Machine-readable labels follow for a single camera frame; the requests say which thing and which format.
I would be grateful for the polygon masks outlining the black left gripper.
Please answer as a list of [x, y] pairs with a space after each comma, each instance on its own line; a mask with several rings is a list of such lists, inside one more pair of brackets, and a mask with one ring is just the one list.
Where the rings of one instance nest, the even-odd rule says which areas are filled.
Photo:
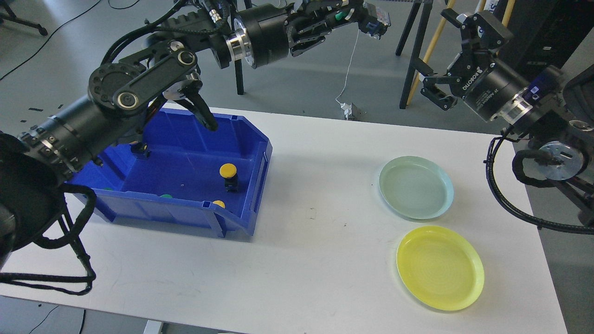
[[[288, 56], [297, 57], [322, 44], [341, 24], [335, 14], [362, 4], [362, 0], [298, 0], [276, 7], [255, 6], [235, 14], [232, 61], [245, 59], [256, 69]], [[288, 21], [289, 36], [285, 21]]]

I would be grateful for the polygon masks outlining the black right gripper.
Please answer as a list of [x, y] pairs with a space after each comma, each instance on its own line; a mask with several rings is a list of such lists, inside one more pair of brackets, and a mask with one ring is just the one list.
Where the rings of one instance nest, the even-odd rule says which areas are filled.
[[[532, 111], [523, 97], [528, 82], [495, 54], [514, 35], [489, 11], [457, 13], [446, 8], [441, 16], [460, 30], [461, 52], [442, 76], [422, 59], [413, 59], [413, 68], [421, 76], [420, 92], [442, 110], [454, 107], [459, 99], [485, 122], [503, 118], [516, 123]], [[447, 84], [452, 94], [437, 87]]]

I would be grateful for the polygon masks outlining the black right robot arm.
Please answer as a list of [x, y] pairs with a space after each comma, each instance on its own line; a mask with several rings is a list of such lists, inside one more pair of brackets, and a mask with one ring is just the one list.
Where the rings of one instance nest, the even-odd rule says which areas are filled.
[[[593, 68], [563, 84], [563, 73], [547, 66], [528, 81], [499, 59], [496, 51], [513, 34], [488, 11], [441, 11], [461, 34], [461, 51], [439, 75], [422, 59], [411, 64], [420, 74], [420, 92], [442, 110], [463, 101], [482, 120], [501, 118], [508, 127], [492, 139], [484, 160], [486, 180], [496, 201], [514, 217], [537, 228], [593, 234]], [[528, 140], [516, 152], [511, 169], [524, 185], [556, 188], [579, 208], [579, 225], [537, 218], [512, 205], [499, 190], [494, 163], [510, 135]]]

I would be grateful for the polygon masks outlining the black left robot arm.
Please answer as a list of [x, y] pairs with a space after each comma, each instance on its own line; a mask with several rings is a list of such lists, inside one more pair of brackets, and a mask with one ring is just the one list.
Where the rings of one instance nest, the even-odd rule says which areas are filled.
[[238, 11], [233, 0], [177, 0], [159, 19], [128, 32], [89, 78], [88, 93], [39, 126], [1, 133], [1, 264], [25, 246], [70, 246], [84, 276], [1, 274], [1, 282], [85, 295], [96, 279], [80, 233], [97, 203], [72, 178], [108, 146], [138, 145], [166, 102], [191, 112], [206, 129], [217, 121], [200, 95], [197, 53], [210, 49], [220, 68], [245, 59], [258, 68], [322, 44], [335, 28], [356, 23], [380, 39], [390, 16], [367, 0], [302, 0]]

